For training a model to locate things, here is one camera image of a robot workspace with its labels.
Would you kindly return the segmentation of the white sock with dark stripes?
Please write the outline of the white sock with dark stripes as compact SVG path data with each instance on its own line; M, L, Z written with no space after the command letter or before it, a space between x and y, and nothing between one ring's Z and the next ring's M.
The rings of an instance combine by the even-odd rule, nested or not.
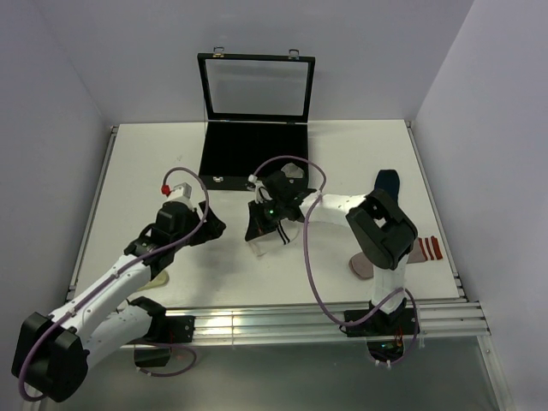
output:
M260 257L289 245L299 234L300 229L297 225L291 222L280 223L273 232L251 240L248 245L252 252Z

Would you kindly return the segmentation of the grey sock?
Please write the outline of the grey sock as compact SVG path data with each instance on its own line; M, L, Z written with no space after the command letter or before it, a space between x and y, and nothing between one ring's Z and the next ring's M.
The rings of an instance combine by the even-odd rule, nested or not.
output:
M301 179L305 177L305 171L294 163L287 163L281 171L289 179Z

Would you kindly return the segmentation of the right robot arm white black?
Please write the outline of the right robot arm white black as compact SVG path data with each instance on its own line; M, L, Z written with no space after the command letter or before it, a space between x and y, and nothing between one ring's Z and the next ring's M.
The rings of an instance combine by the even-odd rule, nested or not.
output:
M301 223L307 280L324 315L343 327L362 325L370 319L372 328L382 334L392 332L399 325L406 303L413 299L405 288L405 270L418 231L388 192L375 188L369 194L325 194L321 189L300 188L282 171L262 180L251 174L248 184L253 186L256 198L248 203L245 241L267 236L283 220ZM311 223L348 226L362 254L372 264L372 297L364 317L342 321L322 301L309 254Z

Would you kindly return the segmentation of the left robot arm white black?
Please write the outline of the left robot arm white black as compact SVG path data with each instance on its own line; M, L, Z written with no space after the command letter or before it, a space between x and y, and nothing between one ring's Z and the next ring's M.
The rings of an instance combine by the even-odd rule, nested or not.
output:
M133 341L168 346L165 307L129 296L172 264L183 247L216 240L225 228L207 200L197 207L188 200L165 202L92 286L47 315L25 319L11 368L21 397L63 402L93 366L121 346Z

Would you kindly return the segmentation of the pale yellow sock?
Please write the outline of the pale yellow sock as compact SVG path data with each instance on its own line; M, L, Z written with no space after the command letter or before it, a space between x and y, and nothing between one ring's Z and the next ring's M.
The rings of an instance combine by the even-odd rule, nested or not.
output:
M169 273L167 271L161 271L156 277L154 277L150 282L139 288L139 291L145 291L148 289L155 289L163 287L170 280Z

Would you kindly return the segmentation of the black display case with glass lid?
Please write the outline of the black display case with glass lid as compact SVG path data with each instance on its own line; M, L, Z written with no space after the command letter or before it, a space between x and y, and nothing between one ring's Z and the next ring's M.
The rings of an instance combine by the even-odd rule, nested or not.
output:
M218 47L197 56L205 103L199 176L210 190L247 190L248 177L293 163L304 177L315 57L235 54Z

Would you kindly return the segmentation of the navy blue sock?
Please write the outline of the navy blue sock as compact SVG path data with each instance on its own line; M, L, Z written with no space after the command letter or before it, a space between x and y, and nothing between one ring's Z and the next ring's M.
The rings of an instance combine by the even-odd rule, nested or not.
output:
M396 203L400 191L400 178L396 170L380 170L377 173L374 189L384 190Z

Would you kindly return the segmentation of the mauve sock with red stripes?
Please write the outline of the mauve sock with red stripes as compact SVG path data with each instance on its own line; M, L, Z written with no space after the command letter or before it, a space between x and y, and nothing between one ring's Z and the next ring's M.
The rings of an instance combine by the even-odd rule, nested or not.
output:
M439 240L436 236L418 237L413 245L411 253L408 255L409 264L421 264L428 261L442 260L442 253ZM348 263L350 271L361 280L373 278L373 264L363 253L355 254Z

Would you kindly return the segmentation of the aluminium rail frame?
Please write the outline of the aluminium rail frame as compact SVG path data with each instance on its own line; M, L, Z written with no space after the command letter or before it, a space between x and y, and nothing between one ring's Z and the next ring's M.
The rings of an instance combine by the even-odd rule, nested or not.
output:
M201 122L122 124L114 127L101 179L74 268L72 287L92 284L122 245L158 209L158 187L174 166L197 168L205 144ZM443 234L414 140L403 120L318 121L308 126L309 155L320 166L311 183L336 193L372 188L377 172L402 178L400 202L421 233ZM171 314L197 319L198 346L334 343L343 339L313 300L295 241L263 257L243 241L250 196L214 191L214 211L228 225L218 241L186 248L169 268L169 282L147 292ZM515 404L504 379L482 306L466 297L450 251L443 259L410 267L406 284L417 300L424 338L472 337L486 369L495 407Z

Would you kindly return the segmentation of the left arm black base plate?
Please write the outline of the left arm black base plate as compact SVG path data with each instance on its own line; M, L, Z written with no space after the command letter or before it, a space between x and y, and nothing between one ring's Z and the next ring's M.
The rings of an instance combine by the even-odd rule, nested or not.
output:
M130 343L190 343L194 337L194 316L153 318L143 336L133 337Z

